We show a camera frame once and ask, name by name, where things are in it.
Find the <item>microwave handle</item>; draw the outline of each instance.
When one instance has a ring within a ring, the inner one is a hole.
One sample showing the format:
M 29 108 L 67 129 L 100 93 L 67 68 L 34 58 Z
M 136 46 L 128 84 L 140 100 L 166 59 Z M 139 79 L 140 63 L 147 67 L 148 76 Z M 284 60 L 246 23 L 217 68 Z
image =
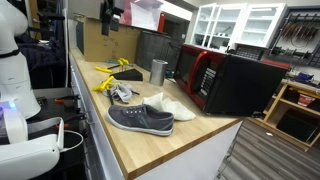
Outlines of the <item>microwave handle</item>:
M 193 92 L 193 90 L 192 90 L 192 84 L 193 84 L 193 81 L 194 81 L 194 79 L 195 79 L 196 73 L 197 73 L 197 71 L 198 71 L 198 69 L 199 69 L 200 61 L 201 61 L 207 54 L 208 54 L 208 51 L 202 51 L 202 52 L 198 55 L 198 57 L 197 57 L 194 65 L 193 65 L 193 67 L 192 67 L 192 69 L 191 69 L 191 74 L 190 74 L 189 80 L 188 80 L 189 83 L 188 83 L 188 86 L 187 86 L 187 92 L 188 92 L 189 94 L 194 94 L 194 92 Z

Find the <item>glass cabinet door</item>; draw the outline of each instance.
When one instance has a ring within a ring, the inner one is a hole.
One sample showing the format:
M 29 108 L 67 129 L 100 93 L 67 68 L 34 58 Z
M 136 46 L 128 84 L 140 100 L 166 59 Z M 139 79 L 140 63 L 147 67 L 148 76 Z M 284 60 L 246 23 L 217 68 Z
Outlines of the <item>glass cabinet door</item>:
M 225 51 L 230 44 L 230 39 L 238 28 L 237 22 L 243 16 L 246 4 L 220 5 L 217 12 L 214 26 L 211 29 L 211 36 L 208 48 Z
M 239 43 L 268 47 L 280 17 L 284 14 L 284 3 L 249 5 L 246 22 L 238 38 Z
M 191 44 L 205 46 L 216 4 L 200 6 L 196 23 L 191 36 Z

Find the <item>shoelace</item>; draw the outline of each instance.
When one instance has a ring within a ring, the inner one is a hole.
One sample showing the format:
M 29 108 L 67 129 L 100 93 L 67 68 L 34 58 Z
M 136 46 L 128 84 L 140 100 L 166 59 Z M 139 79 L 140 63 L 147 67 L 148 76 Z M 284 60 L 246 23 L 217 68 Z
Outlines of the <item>shoelace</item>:
M 142 113 L 142 110 L 141 110 L 141 109 L 142 109 L 143 107 L 144 107 L 143 105 L 128 107 L 128 110 L 126 111 L 126 113 L 128 113 L 128 114 Z

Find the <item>stainless steel cup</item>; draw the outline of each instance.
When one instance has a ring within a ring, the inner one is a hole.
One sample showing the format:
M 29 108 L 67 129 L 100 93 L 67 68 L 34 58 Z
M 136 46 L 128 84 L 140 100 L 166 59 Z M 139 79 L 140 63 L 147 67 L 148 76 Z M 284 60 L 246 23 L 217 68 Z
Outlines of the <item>stainless steel cup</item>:
M 149 83 L 156 86 L 162 86 L 164 82 L 167 66 L 168 66 L 168 62 L 154 59 L 151 65 L 151 74 L 150 74 Z

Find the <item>white sole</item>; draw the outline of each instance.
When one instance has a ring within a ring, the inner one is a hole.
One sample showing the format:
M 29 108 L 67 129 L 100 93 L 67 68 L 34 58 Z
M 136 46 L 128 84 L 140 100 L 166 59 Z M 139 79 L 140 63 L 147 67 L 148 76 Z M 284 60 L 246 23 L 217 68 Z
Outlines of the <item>white sole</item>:
M 116 126 L 119 129 L 123 129 L 123 130 L 128 130 L 128 131 L 135 131 L 135 132 L 144 132 L 144 133 L 150 133 L 150 134 L 154 134 L 154 135 L 159 135 L 159 136 L 169 136 L 170 134 L 172 134 L 173 128 L 168 130 L 168 131 L 159 131 L 159 130 L 155 130 L 155 129 L 143 129 L 143 128 L 132 128 L 132 127 L 127 127 L 127 126 L 123 126 L 119 123 L 117 123 L 109 114 L 109 112 L 107 112 L 109 121 Z

